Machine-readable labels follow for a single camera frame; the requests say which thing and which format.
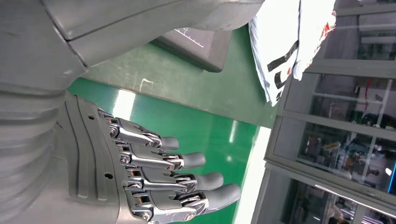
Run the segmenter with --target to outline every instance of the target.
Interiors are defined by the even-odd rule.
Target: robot
[[[231,30],[264,0],[0,0],[0,223],[166,224],[240,197],[201,153],[67,92],[173,28]]]

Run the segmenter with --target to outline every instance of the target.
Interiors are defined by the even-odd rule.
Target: gray plastic panel
[[[175,28],[191,27],[198,23],[201,29],[232,30],[241,27],[257,13],[263,2],[264,0],[174,1],[115,21],[69,43],[84,63],[91,67]]]
[[[177,0],[43,0],[66,40]]]
[[[39,0],[0,1],[0,15],[2,90],[60,92],[85,72]]]
[[[105,121],[98,115],[95,104],[69,95],[60,110],[58,123],[51,132],[41,135],[33,142],[24,140],[16,145],[21,146],[17,148],[17,152],[25,157],[28,155],[24,154],[27,146],[31,147],[33,144],[38,149],[33,150],[32,156],[29,157],[34,160],[29,163],[30,166],[34,166],[34,169],[23,165],[23,169],[11,166],[10,169],[15,173],[15,176],[11,175],[10,181],[7,178],[1,178],[0,192],[9,194],[12,204],[26,204],[26,206],[20,206],[21,209],[7,210],[10,208],[8,204],[2,203],[1,219],[4,220],[18,214],[5,223],[52,224],[56,220],[57,224],[109,224],[116,223],[118,219],[120,219],[118,223],[126,223],[122,222],[120,215],[124,215],[129,223],[146,223],[135,218],[129,212],[122,190],[125,170],[119,163],[115,163],[115,167],[113,166],[113,158],[116,162],[119,161],[119,158],[111,155],[111,151],[113,150],[117,154],[117,148],[109,138],[104,137],[108,135],[108,126],[106,124],[102,126],[99,124],[100,122]],[[53,140],[54,137],[54,145],[44,141],[45,139]],[[10,151],[3,150],[3,146],[1,145],[0,158],[6,159],[3,152],[10,154]],[[111,174],[114,178],[106,178],[104,174]],[[26,197],[32,194],[32,191],[37,190],[43,191],[32,204],[29,204],[31,200],[24,200],[28,199]]]
[[[221,72],[226,62],[232,31],[179,28],[152,43],[209,72]]]

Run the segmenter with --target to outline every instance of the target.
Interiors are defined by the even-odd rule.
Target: robotic hand
[[[202,153],[169,153],[178,149],[173,137],[161,137],[139,124],[114,118],[99,109],[127,173],[124,190],[131,212],[153,224],[189,221],[197,215],[222,209],[240,198],[236,184],[223,186],[220,173],[195,175],[175,170],[205,164]]]
[[[202,154],[67,88],[174,28],[239,28],[263,2],[0,0],[0,223],[162,224],[235,202],[220,174],[176,171]]]

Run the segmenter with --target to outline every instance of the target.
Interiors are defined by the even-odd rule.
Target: metal frame
[[[337,10],[337,16],[375,14],[385,12],[396,12],[396,4],[339,9]],[[396,79],[396,62],[375,60],[315,59],[311,67],[309,67],[306,72],[354,77],[378,77],[386,79]],[[388,208],[394,212],[396,210],[396,196],[387,194],[386,192],[382,192],[356,182],[343,179],[342,177],[335,176],[331,173],[327,173],[314,167],[309,167],[302,163],[292,161],[275,154],[275,146],[283,118],[295,119],[304,122],[310,122],[313,124],[347,130],[350,132],[373,136],[374,138],[396,140],[396,132],[390,130],[363,126],[351,122],[333,120],[329,118],[287,110],[286,106],[288,104],[288,96],[289,94],[292,94],[292,92],[290,92],[291,85],[293,85],[293,81],[291,79],[288,79],[283,90],[283,97],[279,101],[279,109],[269,140],[265,160],[272,164],[277,164],[280,167],[283,166],[286,169],[301,172],[301,174],[308,175],[313,180],[328,182],[329,186],[332,186],[334,188],[341,188],[344,192],[347,192],[349,194],[357,194],[359,195],[360,199],[364,199],[367,202],[374,203],[375,205],[381,205],[382,207]]]
[[[395,11],[396,11],[396,4],[393,3],[393,4],[383,4],[383,5],[372,5],[365,7],[337,9],[337,16],[389,13]]]
[[[354,215],[354,221],[352,224],[361,224],[364,218],[364,215],[366,213],[367,207],[364,207],[363,205],[359,204],[358,207],[356,208],[355,215]]]
[[[369,208],[369,209],[376,210],[380,213],[383,213],[385,215],[396,218],[395,208],[390,208],[389,206],[384,206],[383,204],[378,204],[378,203],[372,202],[371,200],[366,200],[358,194],[352,194],[348,191],[345,191],[342,188],[334,187],[327,182],[315,180],[315,178],[313,178],[312,176],[309,176],[306,174],[301,174],[298,171],[293,171],[293,170],[290,170],[287,168],[283,168],[277,164],[267,163],[266,168],[271,170],[272,172],[278,172],[278,173],[286,175],[292,179],[298,180],[300,182],[306,183],[311,186],[315,186],[319,189],[328,191],[332,194],[336,194],[336,195],[344,197],[348,200],[354,201],[364,208],[364,209],[362,209],[362,207],[359,208],[359,206],[358,206],[356,209],[356,212],[364,214],[365,208]]]

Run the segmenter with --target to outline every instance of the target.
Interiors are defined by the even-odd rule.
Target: machine
[[[72,96],[90,67],[174,28],[232,30],[264,0],[1,0],[0,223],[165,224],[240,197],[178,141]]]

